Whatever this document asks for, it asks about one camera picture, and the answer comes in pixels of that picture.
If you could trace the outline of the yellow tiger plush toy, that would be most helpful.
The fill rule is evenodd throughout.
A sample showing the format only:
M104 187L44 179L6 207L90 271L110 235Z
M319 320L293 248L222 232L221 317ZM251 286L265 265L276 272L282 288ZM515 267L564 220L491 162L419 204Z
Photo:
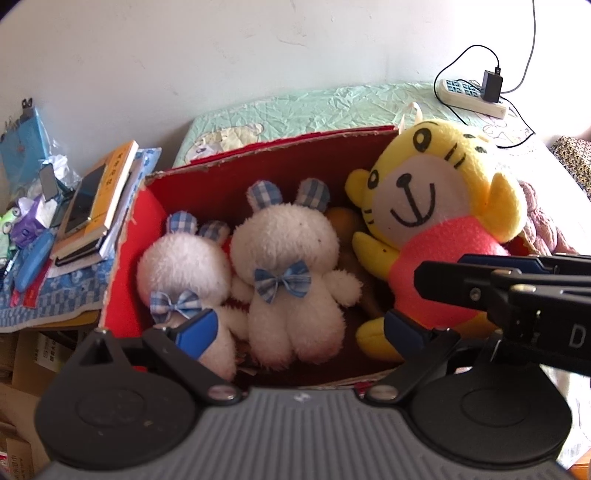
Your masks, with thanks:
M353 235L356 258L389 284L394 311L428 329L453 328L468 339L495 329L482 312L422 298L414 273L424 261L507 255L505 244L526 224L527 202L518 181L495 169L496 150L474 129L423 120L346 180L367 225Z

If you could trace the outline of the brown cardboard boxes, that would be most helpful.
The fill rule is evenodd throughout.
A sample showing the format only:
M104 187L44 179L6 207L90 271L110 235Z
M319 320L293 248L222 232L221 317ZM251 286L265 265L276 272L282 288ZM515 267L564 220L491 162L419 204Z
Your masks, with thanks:
M71 320L20 330L6 337L15 341L1 352L11 353L12 370L1 375L1 428L26 442L34 474L49 463L34 427L35 408L42 394L84 336L97 325L100 312L85 312Z

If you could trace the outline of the smartphone on book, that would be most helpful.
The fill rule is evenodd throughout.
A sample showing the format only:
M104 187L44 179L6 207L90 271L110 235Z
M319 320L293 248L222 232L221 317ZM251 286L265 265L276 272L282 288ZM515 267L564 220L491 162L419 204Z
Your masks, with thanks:
M63 232L65 238L82 230L92 220L91 212L104 170L105 164L102 164L85 175L81 180L71 202L68 219L65 221Z

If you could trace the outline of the mauve teddy bear plush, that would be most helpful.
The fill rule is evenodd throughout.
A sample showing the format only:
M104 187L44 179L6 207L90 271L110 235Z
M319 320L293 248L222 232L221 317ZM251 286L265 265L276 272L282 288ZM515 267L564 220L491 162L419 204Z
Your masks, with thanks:
M527 220L519 237L530 254L577 254L557 224L542 210L533 186L519 181L527 203Z

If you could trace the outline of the red cardboard box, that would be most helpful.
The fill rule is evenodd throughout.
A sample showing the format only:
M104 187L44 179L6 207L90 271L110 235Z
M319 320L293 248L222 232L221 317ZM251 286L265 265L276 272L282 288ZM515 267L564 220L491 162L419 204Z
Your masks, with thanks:
M242 341L249 351L249 363L257 367L253 380L259 386L308 386L386 370L399 363L401 354L385 338L383 316L370 313L378 303L394 310L394 294L386 281L363 269L356 258L353 235L366 231L367 225L360 208L346 195L345 185L351 172L372 168L400 133L393 127L380 127L304 135L252 146L232 155L217 155L205 166L150 177L126 220L103 309L104 324L114 323L120 333L130 335L153 325L150 310L138 294L136 272L144 251L165 234L169 215L186 211L199 225L214 220L226 223L230 232L222 249L233 279L230 242L235 228L252 216L246 198L249 187L256 181L269 180L280 188L283 201L291 203L302 180L317 178L329 188L325 217L339 238L337 267L361 281L362 295L355 305L342 311L346 320L342 348L324 363L295 360L286 369L269 369L253 358L249 339Z

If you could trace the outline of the blue patterned cloth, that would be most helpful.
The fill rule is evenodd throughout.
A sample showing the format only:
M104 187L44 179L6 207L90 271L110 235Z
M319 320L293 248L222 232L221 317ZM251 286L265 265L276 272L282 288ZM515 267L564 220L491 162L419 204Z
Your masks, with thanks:
M12 302L16 292L13 277L22 261L1 276L1 332L12 333L25 328L71 320L78 315L103 306L114 259L54 278L41 284L33 306L25 306L24 298Z

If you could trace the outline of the white power strip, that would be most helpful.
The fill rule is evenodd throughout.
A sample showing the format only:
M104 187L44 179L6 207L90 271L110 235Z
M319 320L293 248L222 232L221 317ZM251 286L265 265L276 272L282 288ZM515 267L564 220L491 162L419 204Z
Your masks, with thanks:
M505 104L485 101L480 90L465 81L439 79L436 83L436 93L443 103L451 107L497 119L504 119L507 113Z

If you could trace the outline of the large white plush bunny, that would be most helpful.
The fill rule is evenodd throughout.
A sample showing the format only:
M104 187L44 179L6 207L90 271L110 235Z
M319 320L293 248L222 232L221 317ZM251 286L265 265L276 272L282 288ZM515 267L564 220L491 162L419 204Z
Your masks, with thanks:
M273 370L334 358L346 334L342 311L360 300L362 283L337 267L339 238L325 217L328 186L304 179L287 203L276 184L259 180L246 198L252 216L230 242L231 294L249 306L253 358Z

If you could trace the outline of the green frog toy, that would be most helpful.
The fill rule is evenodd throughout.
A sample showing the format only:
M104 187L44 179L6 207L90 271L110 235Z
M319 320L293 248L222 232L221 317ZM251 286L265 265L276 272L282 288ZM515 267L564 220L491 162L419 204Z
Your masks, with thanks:
M19 219L20 216L20 209L18 207L12 207L1 217L0 227L2 239L9 238L13 224Z

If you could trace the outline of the blue paper bag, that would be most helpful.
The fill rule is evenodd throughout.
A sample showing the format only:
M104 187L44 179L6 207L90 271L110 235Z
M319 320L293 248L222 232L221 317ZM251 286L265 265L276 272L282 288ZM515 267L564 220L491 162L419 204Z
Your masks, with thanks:
M22 113L9 119L1 135L1 160L9 195L33 182L50 155L50 140L32 98L21 102Z

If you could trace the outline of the small white plush bunny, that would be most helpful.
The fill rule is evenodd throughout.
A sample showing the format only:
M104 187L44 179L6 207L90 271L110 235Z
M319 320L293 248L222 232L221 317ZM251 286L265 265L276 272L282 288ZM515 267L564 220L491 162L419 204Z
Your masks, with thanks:
M249 337L246 313L228 306L231 265L222 245L230 229L222 221L199 225L186 211L168 216L166 231L139 259L139 297L156 324L177 327L211 309L217 335L199 361L225 380L235 378L235 342Z

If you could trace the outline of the blue patterned book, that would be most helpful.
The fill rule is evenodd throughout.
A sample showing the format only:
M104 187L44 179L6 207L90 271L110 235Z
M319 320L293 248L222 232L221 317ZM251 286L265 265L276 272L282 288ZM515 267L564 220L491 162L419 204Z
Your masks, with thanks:
M48 278L70 274L113 258L127 210L141 181L156 166L161 151L161 148L146 148L136 152L109 230L100 237L85 235L84 230L80 230L60 240L55 245L55 252L50 254L52 264L48 270Z

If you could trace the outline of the floral patterned pillow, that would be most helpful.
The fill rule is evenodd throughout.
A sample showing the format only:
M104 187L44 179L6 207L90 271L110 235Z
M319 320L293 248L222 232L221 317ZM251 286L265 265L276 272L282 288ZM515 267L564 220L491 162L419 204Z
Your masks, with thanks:
M550 151L591 199L591 142L576 137L559 137Z

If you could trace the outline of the yellow book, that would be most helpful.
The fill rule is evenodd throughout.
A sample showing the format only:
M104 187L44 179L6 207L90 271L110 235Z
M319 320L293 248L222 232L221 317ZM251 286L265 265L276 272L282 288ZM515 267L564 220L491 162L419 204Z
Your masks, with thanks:
M93 167L92 170L105 164L105 170L91 212L92 220L82 229L85 235L100 237L109 230L138 148L139 146L134 140L123 143L108 153ZM55 245L60 240L65 239L63 232L70 209L71 203L62 221L51 253L55 252Z

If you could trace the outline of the purple tissue pack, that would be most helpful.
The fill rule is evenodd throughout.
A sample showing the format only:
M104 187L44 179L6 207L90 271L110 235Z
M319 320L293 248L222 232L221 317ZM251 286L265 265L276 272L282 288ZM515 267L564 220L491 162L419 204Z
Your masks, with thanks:
M21 215L13 224L10 239L18 248L24 249L50 227L57 202L54 199L46 201L40 194L34 200L19 198L17 206Z

